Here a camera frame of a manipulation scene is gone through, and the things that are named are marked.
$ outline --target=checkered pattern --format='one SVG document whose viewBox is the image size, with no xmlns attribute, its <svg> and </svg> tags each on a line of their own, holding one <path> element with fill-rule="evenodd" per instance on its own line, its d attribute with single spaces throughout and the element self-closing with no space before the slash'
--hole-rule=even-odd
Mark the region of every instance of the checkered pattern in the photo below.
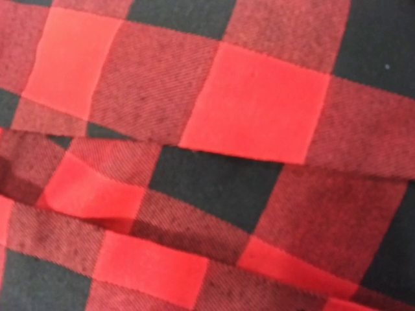
<svg viewBox="0 0 415 311">
<path fill-rule="evenodd" d="M 412 0 L 0 16 L 0 310 L 415 310 Z"/>
</svg>

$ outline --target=buffalo check fabric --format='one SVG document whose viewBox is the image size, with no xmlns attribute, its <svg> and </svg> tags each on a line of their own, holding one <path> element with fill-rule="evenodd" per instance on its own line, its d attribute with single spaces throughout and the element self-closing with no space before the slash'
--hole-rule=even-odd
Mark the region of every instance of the buffalo check fabric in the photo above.
<svg viewBox="0 0 415 311">
<path fill-rule="evenodd" d="M 0 310 L 415 310 L 413 0 L 0 0 Z"/>
</svg>

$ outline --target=plaid fabric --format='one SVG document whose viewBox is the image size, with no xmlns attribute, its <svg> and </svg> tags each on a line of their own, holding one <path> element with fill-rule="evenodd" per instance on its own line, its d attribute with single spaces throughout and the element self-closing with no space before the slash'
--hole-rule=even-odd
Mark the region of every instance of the plaid fabric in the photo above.
<svg viewBox="0 0 415 311">
<path fill-rule="evenodd" d="M 415 310 L 413 0 L 0 0 L 0 310 Z"/>
</svg>

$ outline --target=red and black plaid fabric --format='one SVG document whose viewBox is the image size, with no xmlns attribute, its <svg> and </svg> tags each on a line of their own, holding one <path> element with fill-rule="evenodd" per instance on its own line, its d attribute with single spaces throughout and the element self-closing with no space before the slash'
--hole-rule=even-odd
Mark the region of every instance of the red and black plaid fabric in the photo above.
<svg viewBox="0 0 415 311">
<path fill-rule="evenodd" d="M 415 310 L 413 0 L 0 0 L 0 310 Z"/>
</svg>

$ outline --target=plaid shirt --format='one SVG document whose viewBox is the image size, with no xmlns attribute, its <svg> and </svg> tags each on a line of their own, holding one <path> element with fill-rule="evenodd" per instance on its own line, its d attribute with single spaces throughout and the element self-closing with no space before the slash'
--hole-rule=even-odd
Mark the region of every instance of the plaid shirt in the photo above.
<svg viewBox="0 0 415 311">
<path fill-rule="evenodd" d="M 413 0 L 0 0 L 0 310 L 415 310 Z"/>
</svg>

